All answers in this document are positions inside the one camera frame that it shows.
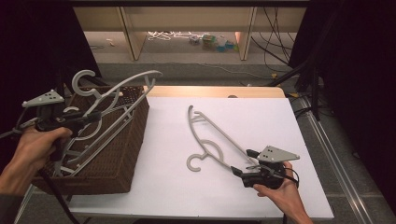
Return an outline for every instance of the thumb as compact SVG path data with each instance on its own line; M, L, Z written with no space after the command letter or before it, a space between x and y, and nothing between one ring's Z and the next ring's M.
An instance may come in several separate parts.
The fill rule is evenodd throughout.
M264 185L255 184L253 188L257 190L259 193L257 194L259 197L271 196L272 190L268 189Z

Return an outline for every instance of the table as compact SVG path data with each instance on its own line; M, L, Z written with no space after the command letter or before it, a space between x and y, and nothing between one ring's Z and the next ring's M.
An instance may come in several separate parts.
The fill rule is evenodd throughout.
M224 98L228 95L239 98ZM282 217L271 201L257 197L254 189L244 188L239 177L213 159L193 160L193 166L201 167L200 172L187 168L186 160L191 154L203 153L188 124L188 107L193 105L193 110L208 116L243 148L263 150L271 145L300 155L301 159L292 164L301 178L300 193L308 215L333 218L290 102L281 89L154 87L148 103L147 128L131 191L76 195L69 204L73 213L133 218L258 220ZM250 163L241 152L207 124L196 125L201 138L219 144L227 163L245 172Z

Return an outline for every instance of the floor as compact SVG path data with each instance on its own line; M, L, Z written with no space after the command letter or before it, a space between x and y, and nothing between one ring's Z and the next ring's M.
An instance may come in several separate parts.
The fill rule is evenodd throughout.
M230 41L235 41L233 34L230 33L212 33L212 35L223 35ZM150 35L148 35L139 60L132 62L122 34L87 33L86 36L92 45L92 52L99 64L103 80L110 84L120 82L130 75L155 69L164 73L164 77L158 80L157 85L262 86L290 70L277 58L264 53L254 42L250 43L247 60L240 61L238 52L233 49L218 52L215 49L203 49L201 45L191 45L185 38L172 36L169 40L158 38L149 40ZM268 40L269 37L270 34L267 33L253 35L253 38L264 48L266 45L264 38ZM292 48L295 34L281 33L280 37L284 46ZM280 45L273 36L271 42ZM287 60L281 47L269 45L268 50L282 60ZM290 78L282 83L280 88L285 93L295 93L293 85L296 79L297 77ZM299 96L289 98L293 110L296 111L296 118L319 180L334 213L333 220L316 220L315 223L396 223L396 217L359 160L359 155L354 154L353 146L350 145L336 115L332 113L331 106L326 102L325 92L320 92L319 104L322 105L319 110L320 121L316 121L310 111L298 112L302 108L309 107L310 92L300 92ZM363 212L366 215L360 214L360 209L365 210ZM78 220L81 223L84 221L84 223L245 223L134 220L121 217L91 219L78 217ZM279 219L264 220L261 223L281 222L282 220ZM70 221L53 196L36 189L19 223L70 223Z

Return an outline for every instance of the white tabletop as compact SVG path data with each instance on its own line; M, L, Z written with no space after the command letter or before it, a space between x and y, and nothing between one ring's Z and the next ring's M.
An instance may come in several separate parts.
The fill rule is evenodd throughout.
M191 133L188 108L201 111L242 148L263 150L270 145L300 155L292 161L300 176L300 194L312 218L333 218L304 139L286 98L149 97L144 143L136 163L132 189L124 194L74 196L75 214L114 217L205 219L266 219L282 217L267 198L212 158L186 161L203 150ZM244 172L249 163L207 122L194 124L201 138L215 141L224 160Z

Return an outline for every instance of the person's right hand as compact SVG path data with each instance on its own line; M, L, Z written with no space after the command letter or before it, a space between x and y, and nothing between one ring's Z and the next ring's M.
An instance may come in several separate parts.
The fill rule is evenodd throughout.
M293 177L292 166L288 161L284 161L286 175ZM268 189L263 185L254 185L253 188L258 191L259 197L268 197L276 206L282 210L286 216L290 217L295 223L309 224L313 223L311 218L305 212L300 193L296 184L285 178L279 189Z

